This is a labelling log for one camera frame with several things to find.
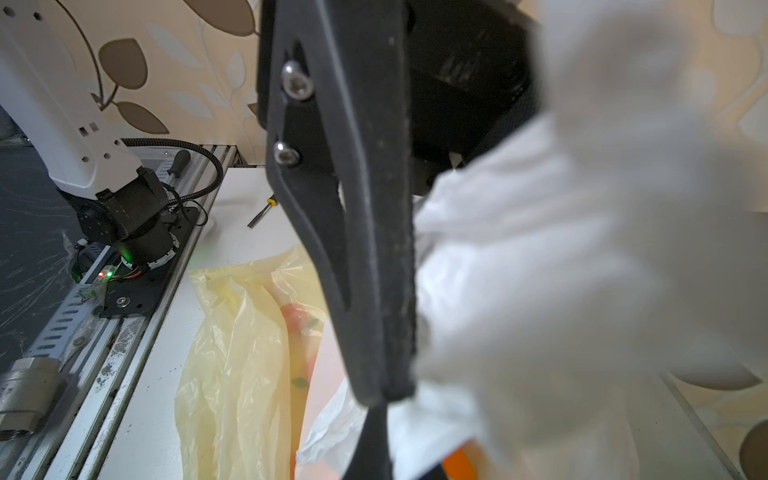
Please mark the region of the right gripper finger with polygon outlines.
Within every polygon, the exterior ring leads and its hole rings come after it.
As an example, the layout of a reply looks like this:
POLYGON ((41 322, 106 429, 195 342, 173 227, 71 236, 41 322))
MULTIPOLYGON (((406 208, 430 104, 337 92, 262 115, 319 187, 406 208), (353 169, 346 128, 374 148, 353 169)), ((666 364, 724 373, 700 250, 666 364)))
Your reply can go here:
POLYGON ((391 480, 392 463, 389 455, 387 406, 377 406, 367 412, 361 435, 343 480, 391 480))

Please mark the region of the orange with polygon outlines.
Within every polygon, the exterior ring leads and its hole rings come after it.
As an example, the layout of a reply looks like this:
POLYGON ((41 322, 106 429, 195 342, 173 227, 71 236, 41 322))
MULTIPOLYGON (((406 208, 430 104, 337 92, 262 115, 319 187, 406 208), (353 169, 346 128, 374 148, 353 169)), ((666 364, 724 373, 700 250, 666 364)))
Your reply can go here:
POLYGON ((477 480, 476 468, 464 448, 458 448, 441 462, 441 467, 449 480, 477 480))

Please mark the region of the white plastic bag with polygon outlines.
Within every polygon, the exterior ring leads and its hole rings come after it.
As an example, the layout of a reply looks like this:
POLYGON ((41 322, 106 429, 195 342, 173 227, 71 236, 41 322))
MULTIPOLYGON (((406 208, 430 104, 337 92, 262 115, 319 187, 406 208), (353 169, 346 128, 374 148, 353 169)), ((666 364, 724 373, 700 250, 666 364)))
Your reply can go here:
POLYGON ((767 228, 735 150, 682 91, 666 1, 543 1, 543 111, 415 215, 415 395, 397 479, 465 443, 498 479, 635 479, 648 374, 767 375, 767 228))

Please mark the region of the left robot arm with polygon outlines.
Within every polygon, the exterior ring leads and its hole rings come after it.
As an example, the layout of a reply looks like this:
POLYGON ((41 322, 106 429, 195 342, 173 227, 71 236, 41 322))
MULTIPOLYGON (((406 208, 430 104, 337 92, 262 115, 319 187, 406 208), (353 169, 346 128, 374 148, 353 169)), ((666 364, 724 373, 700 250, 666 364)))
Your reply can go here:
MULTIPOLYGON (((415 390, 412 161, 472 159, 536 106, 535 22, 512 1, 266 1, 257 118, 269 183, 319 274, 357 400, 415 390)), ((167 200, 108 131, 33 1, 1 5, 1 104, 86 233, 148 263, 167 200)))

